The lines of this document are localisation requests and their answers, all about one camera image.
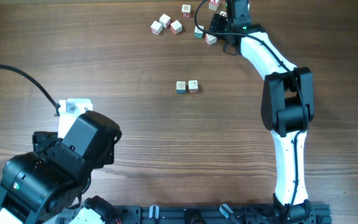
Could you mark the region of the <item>plain number one block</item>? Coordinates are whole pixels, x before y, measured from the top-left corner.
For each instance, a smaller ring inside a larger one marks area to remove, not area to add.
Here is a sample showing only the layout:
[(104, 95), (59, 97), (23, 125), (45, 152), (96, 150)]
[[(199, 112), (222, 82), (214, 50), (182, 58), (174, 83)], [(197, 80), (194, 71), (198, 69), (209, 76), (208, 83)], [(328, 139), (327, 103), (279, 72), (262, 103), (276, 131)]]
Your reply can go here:
[(217, 42), (217, 37), (210, 35), (210, 34), (206, 34), (205, 41), (208, 45), (213, 45)]

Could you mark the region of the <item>blue-sided white block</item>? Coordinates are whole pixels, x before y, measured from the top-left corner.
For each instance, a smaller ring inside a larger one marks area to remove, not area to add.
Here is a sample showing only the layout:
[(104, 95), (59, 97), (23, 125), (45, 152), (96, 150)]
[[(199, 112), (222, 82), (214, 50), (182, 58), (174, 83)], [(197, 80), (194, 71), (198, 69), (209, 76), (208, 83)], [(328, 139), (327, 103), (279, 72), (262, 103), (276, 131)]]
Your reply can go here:
[(185, 94), (186, 93), (186, 81), (177, 81), (176, 82), (176, 91), (177, 91), (177, 94)]

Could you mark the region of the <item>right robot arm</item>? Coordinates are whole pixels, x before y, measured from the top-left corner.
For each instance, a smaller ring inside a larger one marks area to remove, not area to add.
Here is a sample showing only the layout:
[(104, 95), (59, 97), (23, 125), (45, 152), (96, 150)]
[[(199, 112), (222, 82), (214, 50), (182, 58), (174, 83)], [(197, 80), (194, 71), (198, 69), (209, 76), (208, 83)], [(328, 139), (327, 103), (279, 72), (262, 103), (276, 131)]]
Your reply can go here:
[(248, 1), (226, 1), (225, 16), (215, 14), (207, 34), (225, 40), (246, 58), (264, 81), (261, 117), (276, 155), (277, 183), (272, 220), (298, 223), (310, 218), (303, 151), (314, 117), (313, 74), (290, 63), (260, 25), (253, 25)]

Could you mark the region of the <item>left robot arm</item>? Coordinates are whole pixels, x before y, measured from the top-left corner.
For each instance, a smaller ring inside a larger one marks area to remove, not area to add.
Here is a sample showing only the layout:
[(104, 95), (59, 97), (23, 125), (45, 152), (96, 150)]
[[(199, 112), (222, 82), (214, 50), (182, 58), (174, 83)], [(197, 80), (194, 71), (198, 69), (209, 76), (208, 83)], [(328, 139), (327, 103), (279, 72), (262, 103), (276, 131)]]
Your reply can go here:
[(79, 115), (63, 138), (35, 132), (33, 151), (12, 157), (0, 181), (0, 213), (5, 223), (43, 223), (90, 185), (91, 173), (114, 162), (122, 136), (117, 123), (95, 111)]

